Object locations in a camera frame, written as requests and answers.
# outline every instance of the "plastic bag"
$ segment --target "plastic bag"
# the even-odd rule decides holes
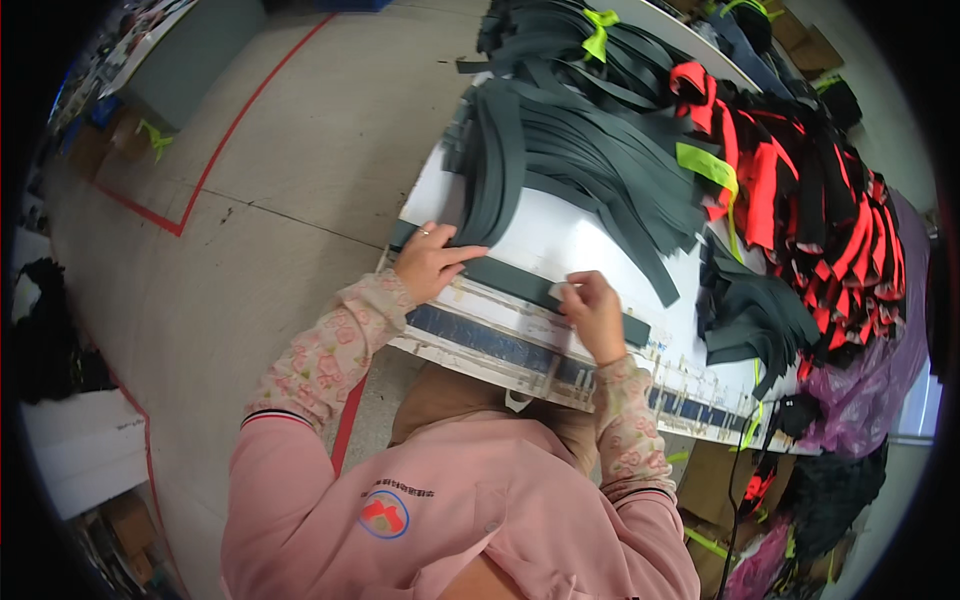
[[[924,221],[913,206],[890,189],[900,221],[898,235],[906,264],[906,326],[897,340],[874,341],[846,370],[816,369],[802,389],[820,398],[825,421],[806,430],[800,446],[860,458],[873,452],[890,431],[903,399],[927,358],[926,265],[930,245]]]

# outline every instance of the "circular logo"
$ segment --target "circular logo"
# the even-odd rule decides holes
[[[381,490],[367,496],[367,503],[357,519],[360,525],[382,540],[392,540],[407,533],[410,513],[393,492]]]

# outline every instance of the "purple plastic bag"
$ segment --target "purple plastic bag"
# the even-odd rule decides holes
[[[815,422],[798,442],[804,447],[861,458],[890,431],[903,399],[920,374],[926,349],[926,227],[913,206],[890,189],[900,221],[898,234],[906,264],[906,327],[897,340],[874,339],[848,369],[815,369],[802,389],[820,398],[826,422]]]
[[[757,551],[738,566],[727,578],[724,598],[736,600],[762,600],[767,589],[777,580],[783,567],[786,550],[786,534],[790,527],[789,516],[781,516]]]

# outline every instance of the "workbench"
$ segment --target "workbench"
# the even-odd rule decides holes
[[[732,62],[692,30],[642,0],[610,0],[606,9],[641,27],[704,65],[718,79],[756,86]],[[490,77],[481,74],[473,84]],[[457,224],[463,210],[464,179],[443,170],[444,148],[434,147],[420,171],[399,219]],[[711,224],[728,239],[725,221]],[[551,281],[575,271],[597,270],[616,290],[624,312],[651,326],[643,348],[629,347],[639,366],[654,376],[650,402],[661,432],[723,444],[737,444],[744,419],[758,403],[751,396],[755,361],[706,367],[706,347],[697,337],[695,302],[700,293],[701,241],[690,253],[663,259],[680,292],[664,308],[637,266],[620,250],[592,214],[539,190],[524,188],[516,215],[489,256]],[[748,266],[765,269],[762,255],[746,252]],[[454,371],[552,402],[592,411],[595,365],[561,315],[457,276],[432,302],[411,313],[406,331],[391,345]],[[760,364],[760,376],[763,366]],[[778,380],[766,400],[792,393],[795,371]],[[760,447],[770,405],[749,446]],[[802,452],[782,434],[773,451]]]

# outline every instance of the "concrete floor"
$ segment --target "concrete floor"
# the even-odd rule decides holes
[[[84,326],[151,416],[159,508],[194,600],[222,597],[227,465],[242,406],[327,299],[375,267],[406,192],[469,85],[454,61],[475,56],[487,6],[395,0],[379,14],[333,18],[240,122],[182,237],[59,161],[50,169],[55,252]],[[133,189],[123,192],[178,222],[233,118],[322,18],[273,17],[157,168],[127,180]],[[393,348],[376,355],[345,469],[386,446],[419,365]],[[335,435],[330,427],[328,449]]]

